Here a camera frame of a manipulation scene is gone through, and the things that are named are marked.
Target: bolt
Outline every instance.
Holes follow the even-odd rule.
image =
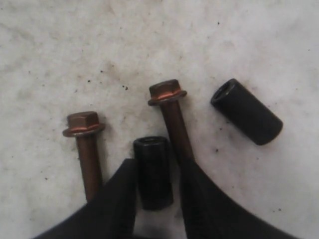
[[[178,163],[193,160],[193,150],[178,102],[187,92],[180,88],[178,80],[169,80],[151,86],[150,94],[148,103],[160,107]]]
[[[81,112],[67,117],[69,128],[65,137],[76,137],[84,190],[87,201],[94,198],[102,186],[102,173],[97,148],[96,134],[105,128],[96,112]]]

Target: concrete floor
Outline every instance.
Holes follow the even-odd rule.
[[[318,238],[318,11],[317,0],[2,0],[0,238],[31,238],[85,204],[68,114],[107,123],[107,180],[135,138],[167,135],[148,87],[174,78],[204,171],[255,215]],[[210,106],[230,78],[284,121],[275,141],[255,146]],[[139,211],[136,232],[184,239],[175,201]]]

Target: bolt shank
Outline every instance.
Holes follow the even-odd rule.
[[[181,163],[187,159],[193,160],[193,150],[178,101],[161,104],[160,109],[177,161]]]
[[[96,136],[94,134],[77,137],[83,184],[87,201],[90,201],[102,186]]]

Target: hex bolt head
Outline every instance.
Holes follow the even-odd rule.
[[[98,114],[94,111],[71,114],[67,120],[69,128],[63,131],[65,137],[85,136],[105,128],[105,124],[99,122]]]
[[[187,92],[183,91],[178,80],[163,81],[150,87],[151,99],[150,106],[161,105],[163,103],[176,101],[180,97],[186,96]]]

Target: black metal sleeve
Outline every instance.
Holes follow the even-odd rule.
[[[283,128],[283,122],[236,79],[220,87],[210,102],[257,145],[269,143]]]
[[[169,176],[168,140],[151,136],[134,141],[138,187],[144,210],[161,210],[173,203]]]

